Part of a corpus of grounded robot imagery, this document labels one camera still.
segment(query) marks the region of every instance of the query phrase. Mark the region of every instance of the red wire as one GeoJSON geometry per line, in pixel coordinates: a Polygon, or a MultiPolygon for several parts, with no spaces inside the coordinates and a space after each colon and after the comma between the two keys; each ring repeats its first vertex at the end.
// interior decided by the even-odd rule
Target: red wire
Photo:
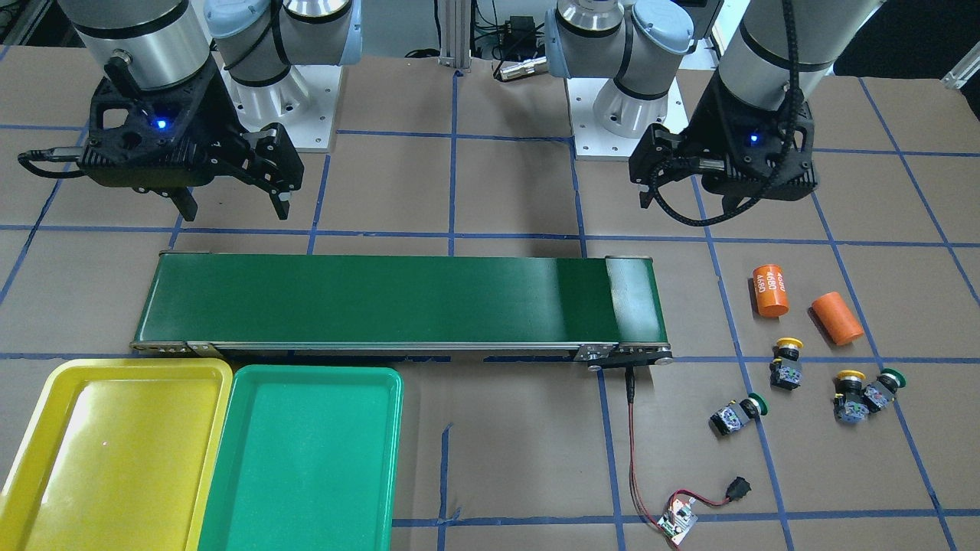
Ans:
{"type": "MultiPolygon", "coordinates": [[[[647,505],[643,502],[643,496],[640,494],[640,484],[636,479],[636,436],[633,430],[632,403],[627,405],[627,411],[629,412],[629,495],[633,498],[633,507],[636,508],[636,512],[643,518],[643,520],[649,523],[658,532],[666,536],[666,533],[664,533],[663,529],[657,524],[657,520],[650,514],[650,511],[647,509],[647,505]]],[[[681,488],[670,494],[670,499],[667,500],[666,505],[666,509],[668,511],[671,511],[670,506],[673,504],[674,499],[676,499],[678,495],[693,497],[694,499],[712,507],[721,507],[723,505],[727,505],[731,501],[727,497],[721,501],[712,501],[701,494],[681,488]]],[[[669,538],[667,539],[667,543],[670,544],[670,546],[676,551],[680,551],[680,546],[675,545],[669,538]]]]}
{"type": "MultiPolygon", "coordinates": [[[[655,528],[658,532],[666,536],[663,533],[663,529],[657,525],[657,520],[654,519],[650,511],[647,510],[647,506],[643,503],[643,496],[640,494],[640,485],[636,481],[636,438],[633,432],[633,404],[630,403],[627,407],[629,411],[629,495],[633,498],[633,507],[636,508],[636,512],[644,518],[646,522],[655,528]]],[[[674,545],[673,541],[667,540],[676,551],[680,551],[680,547],[674,545]]]]}

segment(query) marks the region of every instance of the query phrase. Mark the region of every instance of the electrical cable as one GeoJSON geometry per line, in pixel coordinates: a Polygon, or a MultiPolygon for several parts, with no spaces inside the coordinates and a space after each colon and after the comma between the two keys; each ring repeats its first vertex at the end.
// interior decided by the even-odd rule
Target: electrical cable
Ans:
{"type": "Polygon", "coordinates": [[[68,171],[64,173],[55,173],[52,171],[45,171],[44,169],[38,168],[34,161],[48,161],[51,157],[51,150],[45,149],[31,149],[30,151],[25,151],[17,156],[17,162],[21,164],[22,167],[27,169],[33,175],[51,178],[51,179],[70,179],[75,177],[82,177],[85,175],[82,171],[68,171]]]}
{"type": "Polygon", "coordinates": [[[439,0],[432,0],[432,6],[434,7],[435,15],[435,35],[439,40],[439,49],[442,49],[442,25],[439,23],[439,0]]]}
{"type": "Polygon", "coordinates": [[[493,24],[496,28],[500,28],[500,18],[497,17],[497,0],[490,0],[490,5],[493,6],[493,24]]]}
{"type": "MultiPolygon", "coordinates": [[[[673,208],[667,204],[666,200],[661,195],[660,188],[651,184],[650,194],[653,195],[653,198],[655,201],[657,201],[657,204],[660,205],[663,211],[666,212],[671,218],[682,224],[691,225],[694,227],[704,227],[706,225],[715,225],[731,220],[755,207],[759,201],[762,200],[765,194],[768,193],[769,189],[772,189],[772,186],[775,185],[776,181],[779,180],[784,165],[786,164],[786,159],[789,156],[790,148],[794,144],[794,134],[796,133],[796,126],[797,122],[799,121],[799,113],[800,109],[803,107],[803,91],[800,89],[800,52],[799,44],[797,43],[796,16],[793,13],[793,1],[782,0],[782,4],[783,21],[786,25],[786,43],[790,57],[790,85],[789,90],[786,91],[786,99],[790,102],[790,121],[787,124],[788,131],[783,136],[783,144],[779,151],[779,157],[777,158],[776,164],[769,173],[769,178],[766,179],[765,184],[759,189],[759,192],[755,196],[733,211],[703,220],[688,218],[673,210],[673,208]]],[[[660,167],[660,165],[654,167],[653,172],[650,174],[651,180],[653,180],[653,177],[660,171],[660,167]]]]}
{"type": "Polygon", "coordinates": [[[491,23],[491,22],[490,22],[490,20],[488,20],[488,19],[487,19],[487,18],[486,18],[486,17],[485,17],[484,15],[483,15],[483,11],[482,11],[482,10],[480,10],[480,3],[479,3],[479,1],[478,1],[478,0],[473,0],[473,5],[474,5],[474,6],[476,6],[476,15],[478,15],[478,16],[480,17],[480,19],[482,19],[482,20],[483,20],[483,21],[484,21],[485,23],[487,23],[487,24],[488,24],[488,25],[490,25],[490,26],[494,26],[494,27],[499,27],[499,25],[497,25],[497,24],[494,24],[494,23],[491,23]]]}
{"type": "Polygon", "coordinates": [[[544,27],[544,25],[545,24],[540,24],[540,25],[536,26],[533,30],[526,30],[520,36],[520,38],[515,38],[514,39],[514,43],[511,44],[511,47],[510,48],[508,48],[506,51],[503,51],[503,53],[500,56],[500,63],[498,63],[497,64],[497,68],[493,70],[493,77],[495,79],[497,79],[497,80],[501,80],[502,79],[501,76],[500,76],[500,69],[504,66],[504,62],[507,60],[507,56],[511,55],[511,52],[517,47],[518,44],[520,44],[520,42],[524,38],[527,38],[531,34],[534,34],[535,36],[537,36],[537,32],[539,30],[541,30],[541,28],[544,27]]]}
{"type": "Polygon", "coordinates": [[[436,50],[435,48],[412,50],[411,52],[405,54],[405,57],[411,59],[437,58],[439,57],[439,50],[436,50]]]}
{"type": "MultiPolygon", "coordinates": [[[[636,476],[636,431],[635,431],[635,424],[633,421],[634,420],[633,402],[634,402],[634,398],[636,397],[636,375],[634,374],[633,368],[631,367],[626,368],[625,371],[626,371],[625,373],[626,408],[628,412],[627,415],[628,415],[628,425],[629,425],[629,495],[633,500],[633,507],[636,509],[637,515],[640,516],[643,522],[651,526],[653,529],[655,529],[657,532],[662,534],[664,537],[666,537],[667,543],[675,551],[680,551],[680,547],[674,544],[674,542],[670,540],[668,534],[663,531],[663,528],[661,528],[660,525],[658,525],[658,519],[650,514],[650,510],[647,508],[646,503],[644,503],[643,496],[640,493],[640,484],[636,476]]],[[[694,499],[706,505],[709,505],[711,507],[723,507],[725,505],[728,505],[732,501],[742,499],[742,497],[745,496],[745,494],[750,489],[751,488],[749,487],[748,483],[745,482],[745,480],[740,476],[735,478],[735,480],[733,480],[732,483],[728,485],[728,489],[725,490],[725,497],[721,501],[714,501],[708,499],[707,497],[702,496],[701,494],[695,493],[691,490],[681,488],[673,492],[672,494],[670,494],[670,498],[667,499],[666,506],[664,509],[667,511],[668,514],[671,514],[671,521],[673,522],[673,516],[672,516],[673,513],[670,506],[673,504],[674,499],[676,499],[678,495],[686,495],[688,497],[693,497],[694,499]]]]}

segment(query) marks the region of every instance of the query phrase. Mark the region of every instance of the conveyor belt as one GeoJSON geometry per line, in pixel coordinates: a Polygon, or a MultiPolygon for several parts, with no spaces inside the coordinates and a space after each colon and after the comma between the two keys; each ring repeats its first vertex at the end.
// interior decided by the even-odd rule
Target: conveyor belt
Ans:
{"type": "Polygon", "coordinates": [[[669,361],[650,259],[164,253],[148,352],[569,351],[669,361]]]}

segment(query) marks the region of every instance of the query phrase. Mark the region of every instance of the circuit board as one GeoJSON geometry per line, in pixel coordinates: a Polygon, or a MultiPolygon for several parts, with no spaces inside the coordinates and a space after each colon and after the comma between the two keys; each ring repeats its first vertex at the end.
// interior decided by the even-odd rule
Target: circuit board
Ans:
{"type": "Polygon", "coordinates": [[[670,503],[670,507],[657,521],[657,526],[661,528],[663,535],[674,544],[674,547],[680,545],[680,542],[684,540],[684,536],[691,531],[694,523],[698,521],[698,516],[691,511],[691,506],[694,505],[694,502],[695,499],[693,497],[687,501],[674,498],[670,503]]]}

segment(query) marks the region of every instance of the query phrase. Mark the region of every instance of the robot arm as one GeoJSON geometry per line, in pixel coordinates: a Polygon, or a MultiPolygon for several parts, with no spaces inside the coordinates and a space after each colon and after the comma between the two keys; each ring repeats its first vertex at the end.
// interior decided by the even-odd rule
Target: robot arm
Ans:
{"type": "MultiPolygon", "coordinates": [[[[152,191],[171,199],[188,221],[197,214],[190,189],[231,175],[262,189],[286,219],[303,163],[276,113],[256,132],[239,122],[240,108],[188,0],[59,4],[106,77],[92,96],[85,145],[25,152],[18,161],[27,170],[152,191]],[[118,111],[125,120],[112,124],[107,113],[118,111]],[[53,173],[39,162],[75,163],[78,170],[53,173]]],[[[225,59],[237,60],[232,76],[246,86],[285,78],[292,63],[360,58],[360,0],[211,0],[207,13],[212,27],[225,24],[216,37],[225,59]],[[235,8],[235,17],[221,20],[235,8]]]]}
{"type": "Polygon", "coordinates": [[[564,78],[608,78],[593,105],[617,135],[640,137],[666,118],[667,92],[695,45],[695,26],[669,0],[559,0],[545,16],[549,71],[564,78]]]}
{"type": "Polygon", "coordinates": [[[648,188],[641,206],[656,200],[684,224],[711,225],[816,190],[806,98],[879,3],[753,0],[688,127],[651,125],[630,157],[630,178],[648,188]],[[666,204],[659,188],[691,175],[722,196],[723,215],[692,220],[666,204]]]}

